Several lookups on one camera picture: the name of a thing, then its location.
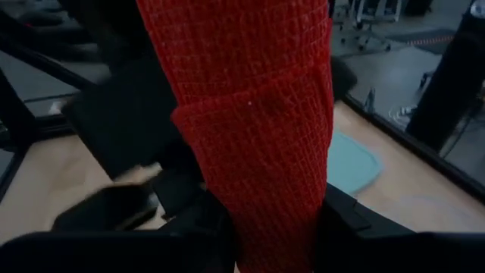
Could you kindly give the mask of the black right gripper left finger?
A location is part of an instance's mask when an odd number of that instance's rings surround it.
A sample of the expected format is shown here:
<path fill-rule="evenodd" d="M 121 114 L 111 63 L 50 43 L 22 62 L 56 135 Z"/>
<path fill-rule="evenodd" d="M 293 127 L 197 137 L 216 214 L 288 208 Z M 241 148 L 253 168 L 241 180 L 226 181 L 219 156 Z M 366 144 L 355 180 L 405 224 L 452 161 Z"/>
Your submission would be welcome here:
<path fill-rule="evenodd" d="M 232 222 L 210 192 L 157 230 L 36 232 L 1 247 L 3 273 L 228 273 L 235 259 Z"/>

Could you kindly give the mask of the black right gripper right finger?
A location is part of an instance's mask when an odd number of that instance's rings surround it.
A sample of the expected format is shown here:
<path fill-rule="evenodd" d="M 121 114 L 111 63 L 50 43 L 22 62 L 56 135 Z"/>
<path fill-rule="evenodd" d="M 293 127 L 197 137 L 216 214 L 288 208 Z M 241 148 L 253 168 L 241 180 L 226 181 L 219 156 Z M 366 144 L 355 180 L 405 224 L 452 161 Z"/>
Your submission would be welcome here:
<path fill-rule="evenodd" d="M 482 233 L 414 232 L 328 185 L 314 272 L 449 273 L 484 270 Z"/>

